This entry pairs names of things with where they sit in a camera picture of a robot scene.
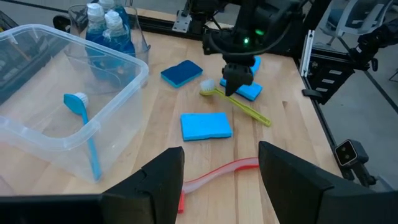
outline wooden tabletop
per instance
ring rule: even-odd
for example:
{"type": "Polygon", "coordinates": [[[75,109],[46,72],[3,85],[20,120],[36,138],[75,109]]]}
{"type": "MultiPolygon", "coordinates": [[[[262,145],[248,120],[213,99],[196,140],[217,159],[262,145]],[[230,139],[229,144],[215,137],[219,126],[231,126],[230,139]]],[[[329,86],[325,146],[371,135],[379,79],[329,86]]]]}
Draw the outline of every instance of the wooden tabletop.
{"type": "MultiPolygon", "coordinates": [[[[143,16],[173,20],[174,15],[139,11],[143,16]]],[[[294,61],[278,55],[261,55],[254,81],[262,93],[250,103],[272,121],[267,128],[220,96],[201,96],[199,83],[206,78],[218,82],[225,65],[221,55],[203,54],[201,42],[145,32],[151,44],[150,75],[142,89],[144,117],[141,130],[98,184],[90,184],[17,149],[18,160],[3,159],[0,168],[16,194],[87,194],[103,192],[149,162],[168,147],[185,151],[184,180],[195,179],[223,164],[256,157],[259,141],[268,141],[336,175],[341,175],[312,102],[303,97],[303,81],[294,61]],[[174,89],[160,72],[189,59],[203,75],[174,89]],[[183,142],[182,113],[225,112],[233,137],[183,142]]],[[[185,213],[177,223],[278,223],[258,170],[226,174],[185,197],[185,213]]]]}

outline toothbrush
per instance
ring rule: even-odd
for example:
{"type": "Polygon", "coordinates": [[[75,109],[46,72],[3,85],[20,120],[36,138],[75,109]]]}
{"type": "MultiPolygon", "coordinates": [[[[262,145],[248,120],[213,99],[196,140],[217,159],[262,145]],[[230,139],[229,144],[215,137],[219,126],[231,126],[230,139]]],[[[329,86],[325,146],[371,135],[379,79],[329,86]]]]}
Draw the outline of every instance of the toothbrush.
{"type": "Polygon", "coordinates": [[[269,127],[271,125],[271,121],[269,119],[267,119],[266,117],[264,117],[263,115],[261,115],[255,109],[251,108],[248,105],[245,105],[245,104],[239,102],[238,100],[236,100],[232,96],[225,96],[224,93],[221,90],[217,89],[214,80],[207,79],[207,80],[202,81],[200,83],[200,88],[201,88],[200,94],[202,96],[211,96],[211,95],[217,93],[220,96],[228,99],[230,102],[232,102],[236,106],[240,107],[246,114],[248,114],[249,116],[253,117],[254,119],[260,121],[265,126],[269,127]]]}
{"type": "MultiPolygon", "coordinates": [[[[81,115],[83,118],[83,125],[88,123],[87,106],[88,97],[84,93],[64,94],[63,103],[75,114],[81,115]]],[[[93,169],[94,179],[98,181],[102,176],[100,160],[98,159],[97,150],[95,148],[93,138],[89,138],[88,147],[91,154],[91,168],[93,169]]]]}

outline camera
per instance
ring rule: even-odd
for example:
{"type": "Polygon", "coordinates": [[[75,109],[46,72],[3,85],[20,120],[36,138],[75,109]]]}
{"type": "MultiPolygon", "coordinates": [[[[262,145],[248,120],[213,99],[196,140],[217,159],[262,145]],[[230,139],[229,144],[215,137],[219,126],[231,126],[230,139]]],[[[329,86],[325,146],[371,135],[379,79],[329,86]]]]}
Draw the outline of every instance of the camera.
{"type": "Polygon", "coordinates": [[[362,147],[362,144],[352,139],[345,140],[343,143],[337,146],[335,149],[335,154],[339,166],[341,167],[350,168],[357,162],[364,164],[369,160],[369,157],[366,154],[365,149],[362,147]]]}

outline yellow toothbrush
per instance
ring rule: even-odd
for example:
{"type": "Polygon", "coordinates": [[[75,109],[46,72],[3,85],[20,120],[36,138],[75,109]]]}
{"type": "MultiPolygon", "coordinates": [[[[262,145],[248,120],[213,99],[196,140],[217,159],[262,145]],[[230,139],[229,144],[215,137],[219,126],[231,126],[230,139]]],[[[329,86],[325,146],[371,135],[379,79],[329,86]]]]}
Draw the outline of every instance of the yellow toothbrush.
{"type": "Polygon", "coordinates": [[[214,80],[207,79],[207,80],[202,81],[200,83],[200,88],[201,88],[201,90],[200,90],[200,94],[201,95],[210,96],[210,95],[213,95],[215,93],[218,93],[220,96],[228,99],[230,102],[232,102],[236,106],[240,107],[246,114],[248,114],[252,118],[260,121],[265,126],[269,127],[271,125],[271,121],[269,119],[267,119],[266,117],[264,117],[263,115],[261,115],[255,109],[251,108],[248,105],[245,105],[245,104],[239,102],[238,100],[234,99],[232,96],[225,96],[224,93],[221,90],[217,89],[214,80]]]}

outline bottle cap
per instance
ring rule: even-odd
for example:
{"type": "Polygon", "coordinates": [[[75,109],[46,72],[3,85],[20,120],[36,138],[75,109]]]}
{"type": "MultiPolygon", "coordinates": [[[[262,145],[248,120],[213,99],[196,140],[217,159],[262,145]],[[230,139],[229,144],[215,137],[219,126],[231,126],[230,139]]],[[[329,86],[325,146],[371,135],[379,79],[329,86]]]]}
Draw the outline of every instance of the bottle cap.
{"type": "Polygon", "coordinates": [[[119,13],[113,10],[109,10],[109,12],[105,14],[105,21],[106,26],[109,29],[123,26],[123,21],[122,18],[119,16],[119,13]]]}
{"type": "Polygon", "coordinates": [[[104,8],[105,11],[114,7],[114,0],[99,0],[98,3],[104,8]]]}
{"type": "Polygon", "coordinates": [[[104,9],[97,3],[87,4],[87,16],[89,20],[98,20],[104,17],[104,9]]]}

